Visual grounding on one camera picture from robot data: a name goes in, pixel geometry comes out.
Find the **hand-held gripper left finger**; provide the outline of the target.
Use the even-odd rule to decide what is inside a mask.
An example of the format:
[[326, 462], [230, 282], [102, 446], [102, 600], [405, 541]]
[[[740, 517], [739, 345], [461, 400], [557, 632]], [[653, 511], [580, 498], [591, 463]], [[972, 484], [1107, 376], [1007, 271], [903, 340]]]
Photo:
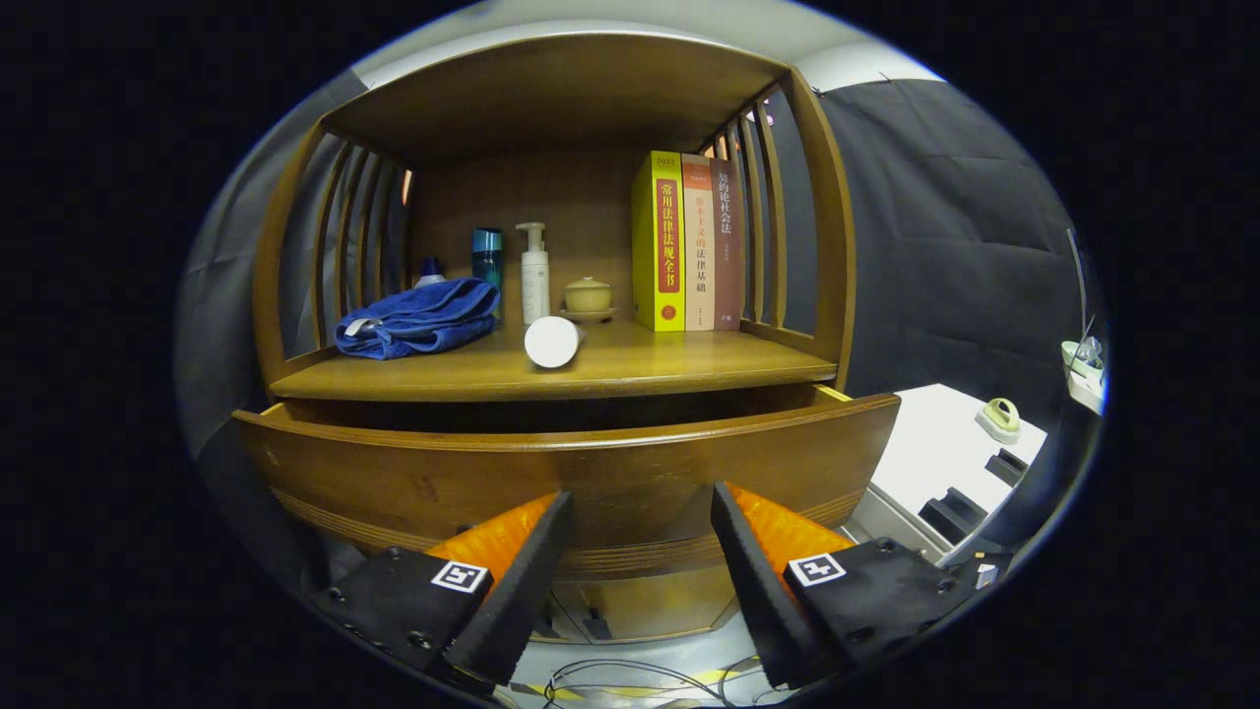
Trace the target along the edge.
[[494, 689], [517, 672], [572, 530], [571, 494], [558, 490], [428, 552], [386, 548], [312, 604], [413, 672]]

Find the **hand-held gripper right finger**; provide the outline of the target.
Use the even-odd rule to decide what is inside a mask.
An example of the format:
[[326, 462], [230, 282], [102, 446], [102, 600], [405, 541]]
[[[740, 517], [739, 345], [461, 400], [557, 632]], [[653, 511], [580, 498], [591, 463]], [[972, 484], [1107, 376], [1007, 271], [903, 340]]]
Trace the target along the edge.
[[940, 568], [892, 538], [852, 543], [732, 484], [714, 484], [711, 523], [774, 686], [876, 666], [985, 587], [984, 553]]

